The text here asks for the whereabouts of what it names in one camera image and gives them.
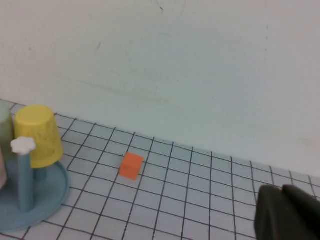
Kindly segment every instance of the black grid line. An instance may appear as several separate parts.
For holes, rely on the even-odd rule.
[[[86,136],[85,141],[83,142],[83,144],[86,142],[86,140],[88,139],[89,135],[90,135],[90,134],[88,134],[88,135]],[[76,152],[76,154],[74,155],[73,159],[70,161],[68,167],[66,168],[67,170],[69,169],[69,167],[71,166],[71,164],[73,163],[73,161],[76,159],[76,156],[78,155],[78,153],[80,152],[81,148],[83,147],[83,144],[82,144],[81,147],[79,147],[79,149],[78,149],[78,151]],[[88,177],[86,183],[84,184],[84,186],[83,186],[83,188],[82,188],[82,190],[81,190],[81,192],[80,192],[80,194],[79,194],[79,197],[77,198],[74,206],[77,205],[77,203],[78,203],[79,199],[81,198],[81,195],[82,195],[85,187],[87,186],[87,183],[89,182],[89,180],[90,180],[90,177]],[[60,238],[60,236],[61,236],[64,228],[65,228],[66,225],[67,225],[67,222],[69,221],[69,219],[70,219],[70,217],[71,217],[71,214],[72,214],[73,211],[74,211],[74,209],[75,209],[75,208],[72,207],[72,209],[71,209],[71,211],[70,211],[70,213],[69,213],[69,215],[68,215],[68,217],[67,217],[67,219],[66,219],[66,221],[65,221],[65,223],[64,223],[64,225],[63,225],[63,227],[62,227],[62,229],[61,229],[61,231],[59,232],[58,237],[56,238],[57,240],[59,240],[59,238]]]
[[[105,180],[104,178],[99,178],[99,177],[94,177],[94,176],[92,176],[92,178],[97,178],[97,179]],[[127,185],[124,185],[124,184],[120,184],[120,183],[116,183],[116,184],[121,185],[121,186],[124,186],[124,187],[127,187],[127,188],[132,188],[132,189],[137,190],[137,188],[130,187],[130,186],[127,186]],[[71,187],[71,189],[76,189],[76,190],[80,190],[80,191],[81,191],[81,189],[79,189],[79,188]],[[151,192],[151,191],[142,190],[142,189],[139,189],[139,191],[142,191],[142,192],[145,192],[145,193],[149,193],[149,194],[153,194],[153,195],[157,195],[157,196],[160,196],[160,197],[162,196],[161,194],[154,193],[154,192]],[[94,193],[94,192],[90,192],[90,191],[86,191],[86,190],[83,190],[83,192],[84,192],[84,193],[88,193],[88,194],[92,194],[92,195],[96,195],[96,196],[100,196],[100,197],[104,197],[104,198],[106,197],[105,195],[101,195],[101,194]],[[183,201],[183,200],[179,200],[179,199],[176,199],[176,198],[173,198],[173,197],[170,197],[170,196],[165,196],[165,197],[168,198],[168,199],[172,199],[172,200],[178,201],[178,202],[182,202],[182,203],[185,202],[185,201]],[[117,199],[117,198],[113,198],[113,197],[109,197],[109,199],[118,200],[118,201],[121,201],[121,202],[124,202],[124,203],[132,204],[132,202],[130,202],[130,201],[125,201],[125,200]],[[253,204],[248,204],[248,203],[244,203],[244,202],[236,201],[236,200],[235,200],[234,202],[235,202],[235,203],[241,203],[241,204],[247,205],[247,206],[252,206],[252,207],[255,207],[255,206],[256,206],[256,205],[253,205]],[[206,209],[206,210],[211,210],[211,211],[213,211],[213,212],[217,212],[217,213],[222,213],[222,214],[225,214],[225,215],[233,216],[233,214],[231,214],[231,213],[227,213],[227,212],[220,211],[220,210],[216,210],[216,209],[210,209],[210,208],[208,208],[208,207],[205,207],[205,206],[202,206],[202,205],[197,205],[197,204],[194,204],[194,203],[191,203],[191,202],[188,202],[188,204],[189,204],[189,205],[193,205],[193,206],[197,206],[197,207],[200,207],[200,208],[203,208],[203,209]],[[135,205],[140,206],[140,207],[144,207],[144,208],[146,208],[146,209],[154,210],[154,208],[147,207],[147,206],[144,206],[144,205],[140,205],[140,204],[136,204],[136,203],[135,203]],[[96,212],[91,212],[91,211],[86,210],[86,209],[82,209],[82,208],[79,208],[79,209],[81,209],[81,210],[83,210],[83,211],[85,211],[85,212],[97,214]],[[159,212],[160,212],[160,213],[166,213],[166,214],[168,214],[168,215],[172,215],[172,216],[176,216],[176,217],[180,217],[180,218],[181,218],[181,216],[178,216],[178,215],[175,215],[175,214],[172,214],[172,213],[168,213],[168,212],[165,212],[165,211],[159,210]],[[240,219],[245,219],[245,220],[248,220],[248,221],[253,221],[252,219],[245,218],[245,217],[242,217],[242,216],[237,216],[237,215],[235,215],[235,216],[236,216],[237,218],[240,218]]]
[[[115,132],[115,130],[116,130],[116,129],[113,130],[113,132],[112,132],[112,134],[111,134],[111,136],[110,136],[110,139],[112,138],[113,133]],[[128,145],[128,148],[127,148],[127,152],[128,152],[129,149],[130,149],[130,145],[131,145],[134,137],[135,137],[135,133],[133,133],[133,135],[132,135],[131,141],[130,141],[130,143],[129,143],[129,145]],[[108,199],[109,199],[109,197],[110,197],[110,195],[111,195],[112,189],[114,188],[114,185],[115,185],[115,183],[116,183],[116,180],[117,180],[118,176],[119,176],[119,172],[116,174],[116,177],[114,178],[114,181],[113,181],[112,186],[111,186],[111,188],[110,188],[110,191],[109,191],[109,193],[108,193],[108,196],[107,196],[107,198],[106,198],[105,201],[104,201],[104,205],[103,205],[103,207],[102,207],[102,210],[101,210],[101,213],[100,213],[100,215],[99,215],[98,221],[96,222],[96,224],[95,224],[95,226],[94,226],[94,229],[93,229],[93,231],[92,231],[90,240],[92,240],[92,238],[94,237],[94,234],[95,234],[96,229],[97,229],[97,227],[98,227],[98,224],[99,224],[99,222],[100,222],[101,216],[103,215],[104,209],[105,209],[105,207],[106,207],[106,205],[107,205]]]
[[[234,239],[237,240],[237,226],[236,226],[236,211],[235,211],[235,193],[234,193],[234,178],[233,178],[233,161],[231,157],[231,185],[232,185],[232,206],[233,206],[233,222],[234,222]]]
[[[315,197],[315,199],[317,199],[317,195],[316,195],[314,186],[313,186],[313,184],[312,184],[311,177],[310,177],[309,175],[308,175],[308,178],[309,178],[309,182],[310,182],[310,185],[311,185],[311,189],[312,189],[313,196]]]
[[[101,164],[101,163],[99,163],[98,165],[107,166],[107,167],[110,167],[110,168],[113,168],[113,169],[117,169],[117,170],[119,169],[118,167],[114,167],[114,166],[110,166],[110,165],[106,165],[106,164]],[[71,173],[76,173],[76,174],[79,174],[79,175],[84,175],[84,176],[90,177],[89,174],[85,174],[85,173],[82,173],[82,172],[78,172],[78,171],[74,171],[74,170],[70,170],[70,169],[68,169],[68,171],[71,172]],[[149,178],[149,179],[154,179],[154,180],[157,180],[157,181],[160,181],[160,182],[170,183],[170,184],[172,184],[172,185],[179,186],[179,187],[182,187],[182,188],[185,188],[185,189],[187,188],[186,186],[183,186],[183,185],[180,185],[180,184],[177,184],[177,183],[167,182],[167,181],[164,181],[164,180],[155,178],[155,177],[146,176],[146,175],[144,175],[144,174],[140,174],[140,173],[139,173],[139,175],[142,176],[142,177]],[[92,176],[92,178],[105,180],[105,181],[108,181],[108,182],[111,182],[111,183],[113,182],[112,180],[109,180],[109,179],[106,179],[106,178],[103,178],[103,177],[98,177],[98,176]],[[240,188],[240,187],[235,187],[235,186],[234,186],[233,188],[234,188],[234,189],[240,189],[240,190],[246,191],[246,192],[248,192],[248,193],[254,194],[253,191],[249,191],[249,190],[246,190],[246,189],[243,189],[243,188]],[[189,189],[195,190],[195,191],[200,192],[200,193],[208,194],[208,192],[206,192],[206,191],[202,191],[202,190],[195,189],[195,188],[192,188],[192,187],[189,187]],[[226,200],[232,200],[232,199],[230,199],[230,198],[223,197],[223,196],[220,196],[220,195],[216,195],[216,194],[213,194],[213,193],[211,193],[211,195],[216,196],[216,197],[219,197],[219,198],[222,198],[222,199],[226,199]],[[234,201],[235,201],[235,202],[242,203],[242,204],[244,204],[244,205],[253,206],[252,204],[245,203],[245,202],[241,202],[241,201],[238,201],[238,200],[234,200]]]
[[[79,122],[84,122],[84,123],[88,123],[88,124],[93,124],[93,123],[91,123],[91,122],[81,121],[81,120],[79,120],[79,119],[76,119],[76,120],[79,121]],[[103,128],[109,129],[109,130],[112,130],[112,129],[113,129],[113,128],[111,128],[111,127],[102,126],[102,125],[98,125],[98,124],[96,124],[96,126],[103,127]],[[69,131],[75,132],[75,133],[80,133],[80,134],[85,134],[85,133],[83,133],[83,132],[79,132],[79,131],[76,131],[76,130],[73,130],[73,129],[69,129]],[[117,129],[116,131],[132,135],[132,133],[127,132],[127,131],[122,131],[122,130],[119,130],[119,129]],[[98,139],[107,140],[107,141],[110,140],[109,138],[103,138],[103,137],[100,137],[100,136],[94,136],[94,135],[91,135],[91,136],[92,136],[92,137],[95,137],[95,138],[98,138]],[[145,137],[145,136],[140,136],[140,135],[137,135],[137,134],[136,134],[136,136],[138,136],[138,137],[140,137],[140,138],[143,138],[143,139],[146,139],[146,140],[152,141],[151,138],[148,138],[148,137]],[[67,143],[72,143],[72,144],[79,145],[78,143],[74,143],[74,142],[70,142],[70,141],[66,141],[66,140],[63,140],[63,141],[64,141],[64,142],[67,142]],[[117,144],[121,144],[121,145],[128,146],[127,144],[124,144],[124,143],[122,143],[122,142],[118,142],[118,141],[114,141],[114,140],[110,140],[110,141],[111,141],[111,142],[114,142],[114,143],[117,143]],[[156,141],[156,140],[155,140],[154,142],[171,146],[171,144],[168,144],[168,143],[165,143],[165,142],[161,142],[161,141]],[[85,146],[85,147],[91,148],[91,149],[94,149],[94,150],[99,150],[99,149],[92,148],[92,147],[88,147],[88,146]],[[175,148],[184,149],[184,150],[186,150],[186,151],[191,152],[191,150],[190,150],[190,149],[187,149],[187,148],[183,148],[183,147],[180,147],[180,146],[174,146],[174,147],[175,147]],[[139,148],[139,147],[136,147],[136,146],[131,146],[131,148],[135,148],[135,149],[139,149],[139,150],[145,151],[145,149]],[[204,156],[211,157],[210,155],[207,155],[207,154],[204,154],[204,153],[201,153],[201,152],[197,152],[197,151],[195,151],[195,150],[194,150],[193,152],[194,152],[194,153],[198,153],[198,154],[200,154],[200,155],[204,155]],[[168,157],[168,155],[161,154],[161,153],[158,153],[158,152],[153,152],[153,151],[151,151],[151,153]],[[220,157],[215,157],[215,156],[212,156],[212,157],[215,158],[215,159],[222,160],[222,161],[230,162],[229,160],[226,160],[226,159],[223,159],[223,158],[220,158]],[[176,158],[176,157],[172,157],[172,158],[173,158],[173,159],[176,159],[176,160],[180,160],[180,161],[184,161],[184,162],[188,163],[187,160],[184,160],[184,159],[181,159],[181,158]],[[193,163],[193,164],[202,166],[202,167],[204,167],[204,168],[210,168],[210,167],[208,167],[208,166],[201,165],[201,164],[198,164],[198,163]],[[238,162],[233,162],[233,164],[239,165],[239,166],[243,166],[243,167],[246,167],[246,168],[252,168],[252,169],[259,170],[259,171],[262,171],[262,172],[265,172],[265,173],[271,173],[271,172],[272,172],[272,169],[270,169],[270,171],[268,171],[268,170],[265,170],[265,169],[260,169],[260,168],[254,167],[254,166],[252,166],[252,164],[251,164],[251,166],[244,165],[244,164],[241,164],[241,163],[238,163]],[[212,169],[217,170],[217,171],[220,171],[220,172],[224,172],[224,173],[227,173],[227,174],[230,174],[230,172],[222,171],[222,170],[219,170],[219,169],[216,169],[216,168],[212,168]],[[275,173],[275,172],[273,172],[272,174],[273,174],[273,175],[280,176],[280,177],[283,177],[283,178],[291,179],[290,177],[288,177],[288,176],[286,176],[286,175],[281,175],[281,174],[278,174],[278,173]],[[246,177],[244,177],[244,176],[237,175],[237,174],[233,174],[233,175],[234,175],[234,176],[241,177],[241,178],[249,179],[249,178],[246,178]],[[303,181],[303,180],[299,180],[299,179],[294,179],[294,180],[295,180],[295,181],[298,181],[298,182],[302,182],[302,183],[307,183],[307,184],[309,184],[309,182],[306,182],[306,181]]]
[[[100,150],[100,149],[98,149],[98,148],[93,148],[93,147],[86,146],[86,145],[83,145],[83,144],[66,141],[66,140],[64,140],[64,139],[63,139],[62,141],[63,141],[63,142],[66,142],[66,143],[78,145],[78,146],[83,146],[83,147],[85,147],[85,148],[93,149],[93,150],[96,150],[96,151],[99,151],[99,152],[104,152],[104,153],[108,153],[108,154],[112,154],[112,155],[116,155],[116,156],[121,156],[121,157],[124,156],[123,154],[116,154],[116,153],[108,152],[108,151],[105,151],[105,150],[103,151],[103,150]],[[135,149],[139,149],[139,150],[146,151],[146,150],[144,150],[144,149],[141,149],[141,148],[138,148],[138,147],[133,147],[133,146],[130,146],[130,148],[135,148]],[[160,156],[164,156],[164,157],[167,157],[167,158],[169,157],[169,156],[167,156],[167,155],[159,154],[159,153],[152,152],[152,151],[151,151],[151,153],[156,154],[156,155],[160,155]],[[80,157],[77,157],[77,158],[78,158],[78,159],[85,160],[85,161],[93,162],[93,161],[90,161],[90,160],[87,160],[87,159],[84,159],[84,158],[80,158]],[[186,162],[186,163],[188,163],[188,164],[190,163],[189,161],[182,160],[182,159],[178,159],[178,158],[175,158],[175,157],[171,157],[171,158],[172,158],[172,159],[176,159],[176,160],[180,160],[180,161],[183,161],[183,162]],[[104,165],[104,166],[112,167],[112,166],[110,166],[110,165],[106,165],[106,164],[103,164],[103,163],[99,163],[99,164],[100,164],[100,165]],[[159,168],[164,168],[164,169],[165,169],[165,167],[159,166],[159,165],[156,165],[156,164],[153,164],[153,163],[148,163],[148,164],[153,165],[153,166],[157,166],[157,167],[159,167]],[[197,163],[194,163],[194,162],[191,162],[191,164],[197,165],[197,166],[201,166],[201,167],[204,167],[204,168],[207,168],[207,169],[210,169],[210,168],[207,167],[207,166],[204,166],[204,165],[201,165],[201,164],[197,164]],[[175,170],[175,169],[171,169],[171,168],[170,168],[170,170],[171,170],[171,171],[174,171],[174,172],[179,172],[179,173],[186,174],[185,172],[178,171],[178,170]],[[216,168],[212,168],[212,170],[216,170],[216,171],[219,171],[219,172],[222,172],[222,173],[231,175],[230,172],[223,171],[223,170],[219,170],[219,169],[216,169]],[[190,175],[191,175],[191,176],[194,176],[194,177],[197,177],[197,178],[204,179],[204,180],[209,180],[208,178],[204,178],[204,177],[201,177],[201,176],[198,176],[198,175],[193,175],[193,174],[190,174]],[[233,174],[233,176],[237,176],[237,177],[239,177],[239,178],[243,178],[243,179],[247,179],[247,180],[252,180],[252,179],[249,178],[249,177],[244,177],[244,176],[237,175],[237,174]],[[258,182],[258,183],[269,184],[269,185],[270,185],[270,183],[267,183],[267,182],[263,182],[263,181],[259,181],[259,180],[254,180],[254,181],[255,181],[255,182]],[[225,184],[225,183],[222,183],[222,182],[218,182],[218,181],[214,181],[214,180],[212,180],[212,182],[214,182],[214,183],[219,183],[219,184],[222,184],[222,185],[231,187],[230,185]],[[235,189],[240,189],[240,190],[243,190],[243,191],[246,191],[246,192],[249,192],[249,193],[254,193],[253,191],[250,191],[250,190],[247,190],[247,189],[244,189],[244,188],[240,188],[240,187],[237,187],[237,186],[233,186],[233,187],[234,187]]]
[[[258,200],[257,200],[257,196],[256,196],[255,181],[254,181],[254,170],[252,168],[252,161],[250,161],[250,168],[251,168],[251,177],[252,177],[252,188],[253,188],[253,192],[254,192],[254,201],[255,201],[255,204],[257,204]]]
[[[269,166],[269,168],[270,168],[270,173],[271,173],[272,185],[274,186],[274,185],[275,185],[274,173],[272,172],[272,168],[271,168],[271,166]]]
[[[75,123],[77,119],[73,119],[72,123],[70,124],[70,126],[66,129],[66,131],[64,132],[64,134],[61,136],[61,140],[65,137],[65,135],[67,134],[68,131],[70,131],[72,125]]]
[[[31,228],[31,227],[28,227],[28,228],[27,228],[27,230],[25,231],[22,239],[25,239],[25,237],[27,236],[28,232],[30,231],[30,228]]]
[[[182,220],[182,230],[181,230],[181,240],[184,238],[184,229],[185,229],[185,220],[186,220],[186,210],[187,210],[187,199],[188,199],[188,189],[189,189],[189,180],[190,180],[190,172],[191,172],[191,163],[192,163],[192,156],[194,153],[194,148],[191,149],[191,157],[190,157],[190,165],[189,165],[189,173],[188,173],[188,180],[186,183],[186,193],[185,193],[185,201],[184,201],[184,213],[183,213],[183,220]]]
[[[210,168],[212,169],[212,161],[213,161],[213,153],[211,152],[211,159],[210,159]],[[209,182],[209,240],[211,237],[211,184],[212,184],[212,172],[210,172],[210,182]]]
[[[153,234],[152,234],[152,240],[154,240],[155,238],[155,234],[156,234],[156,228],[157,228],[157,223],[158,223],[158,217],[159,217],[159,213],[160,213],[160,207],[161,207],[161,202],[162,202],[162,198],[164,196],[164,191],[165,191],[165,186],[166,186],[166,182],[167,182],[167,176],[168,176],[168,171],[169,171],[169,164],[170,164],[170,160],[171,160],[171,155],[172,155],[172,151],[174,149],[174,142],[172,143],[171,146],[171,151],[170,151],[170,156],[169,156],[169,160],[168,160],[168,165],[165,171],[165,177],[164,177],[164,184],[162,187],[162,191],[161,191],[161,196],[160,196],[160,201],[159,201],[159,207],[157,209],[157,213],[156,213],[156,218],[155,218],[155,224],[154,224],[154,229],[153,229]]]
[[[290,173],[291,184],[293,185],[293,184],[294,184],[294,179],[292,178],[292,173],[291,173],[291,171],[289,171],[289,173]]]
[[[145,160],[145,165],[144,165],[143,170],[142,170],[142,175],[144,174],[144,172],[146,170],[147,162],[148,162],[148,159],[149,159],[149,156],[150,156],[150,151],[151,151],[151,148],[152,148],[152,146],[154,144],[154,141],[155,141],[155,139],[153,138],[151,146],[150,146],[150,149],[148,151],[148,156],[147,156],[147,158]],[[137,199],[138,192],[140,190],[141,182],[142,182],[142,177],[141,177],[140,182],[138,184],[138,187],[136,189],[136,192],[135,192],[135,195],[134,195],[134,199],[133,199],[133,202],[132,202],[132,206],[131,206],[131,209],[130,209],[130,213],[129,213],[128,219],[127,219],[127,221],[125,223],[125,228],[124,228],[123,235],[122,235],[122,238],[121,238],[122,240],[125,238],[125,235],[126,235],[126,231],[127,231],[128,225],[129,225],[130,217],[131,217],[132,211],[133,211],[134,206],[135,206],[135,202],[136,202],[136,199]]]

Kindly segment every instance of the white flower-shaped top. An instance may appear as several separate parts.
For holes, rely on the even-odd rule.
[[[12,152],[19,155],[27,155],[36,149],[35,140],[32,137],[20,136],[11,141]]]

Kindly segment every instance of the orange cube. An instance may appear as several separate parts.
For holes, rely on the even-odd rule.
[[[127,152],[121,163],[119,175],[136,180],[144,158],[142,156]]]

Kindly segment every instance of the yellow plastic cup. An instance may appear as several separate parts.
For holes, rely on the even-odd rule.
[[[36,149],[31,152],[31,167],[48,167],[59,161],[63,146],[53,111],[44,105],[31,105],[15,115],[14,136],[33,138]]]

